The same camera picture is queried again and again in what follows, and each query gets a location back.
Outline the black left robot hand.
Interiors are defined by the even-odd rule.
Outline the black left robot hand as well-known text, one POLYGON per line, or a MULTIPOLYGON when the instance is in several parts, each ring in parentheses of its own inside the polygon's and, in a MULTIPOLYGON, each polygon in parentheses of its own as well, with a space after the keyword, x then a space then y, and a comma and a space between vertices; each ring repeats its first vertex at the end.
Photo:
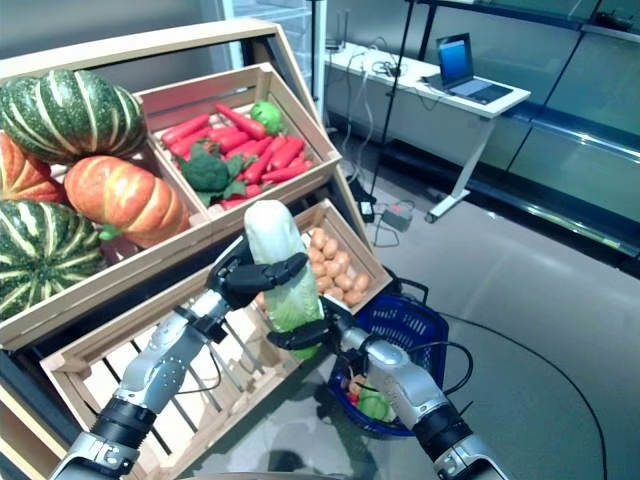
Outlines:
POLYGON ((248 306, 261 292, 283 286, 308 263, 306 253, 294 253, 275 263, 255 263, 244 235, 214 262, 206 286, 218 293, 231 311, 248 306))

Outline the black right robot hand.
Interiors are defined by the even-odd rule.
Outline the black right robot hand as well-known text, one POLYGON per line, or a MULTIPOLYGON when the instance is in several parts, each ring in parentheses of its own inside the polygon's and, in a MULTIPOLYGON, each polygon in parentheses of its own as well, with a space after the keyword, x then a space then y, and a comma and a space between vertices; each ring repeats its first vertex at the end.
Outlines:
POLYGON ((337 351, 343 333, 354 325, 351 315, 333 313, 287 332, 271 331, 267 334, 267 339, 274 346, 287 351, 302 350, 317 344, 337 351))

